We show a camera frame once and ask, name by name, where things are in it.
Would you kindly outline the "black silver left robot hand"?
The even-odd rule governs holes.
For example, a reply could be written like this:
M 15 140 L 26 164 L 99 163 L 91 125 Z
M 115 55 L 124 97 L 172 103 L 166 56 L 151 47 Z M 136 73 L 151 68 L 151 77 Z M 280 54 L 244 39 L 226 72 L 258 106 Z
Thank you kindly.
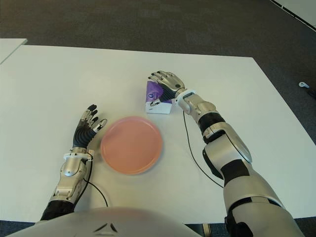
M 72 148 L 87 149 L 89 143 L 95 135 L 107 124 L 107 119 L 101 119 L 96 116 L 98 113 L 97 105 L 90 105 L 79 119 L 73 136 Z

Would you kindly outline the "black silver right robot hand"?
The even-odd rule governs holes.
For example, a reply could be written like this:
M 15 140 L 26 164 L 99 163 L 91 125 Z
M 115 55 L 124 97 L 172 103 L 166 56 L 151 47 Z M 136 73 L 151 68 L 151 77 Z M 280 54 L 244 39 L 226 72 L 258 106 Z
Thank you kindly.
M 156 82 L 162 88 L 162 95 L 154 100 L 151 106 L 156 106 L 161 102 L 175 99 L 185 90 L 184 83 L 171 72 L 157 71 L 151 73 L 148 79 Z

